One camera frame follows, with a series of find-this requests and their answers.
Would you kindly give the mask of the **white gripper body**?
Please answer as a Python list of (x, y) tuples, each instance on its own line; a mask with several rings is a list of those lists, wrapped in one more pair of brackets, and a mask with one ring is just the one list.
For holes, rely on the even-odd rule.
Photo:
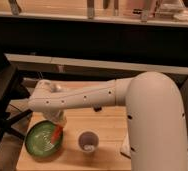
[(63, 111), (44, 113), (43, 117), (55, 125), (59, 125), (61, 127), (65, 127), (67, 123), (67, 119)]

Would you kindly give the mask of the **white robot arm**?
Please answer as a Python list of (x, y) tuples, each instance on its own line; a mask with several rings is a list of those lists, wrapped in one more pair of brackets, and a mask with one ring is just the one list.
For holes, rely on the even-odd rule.
[(29, 108), (55, 115), (61, 110), (124, 106), (128, 116), (131, 171), (188, 171), (188, 135), (181, 93), (159, 72), (58, 92), (37, 83)]

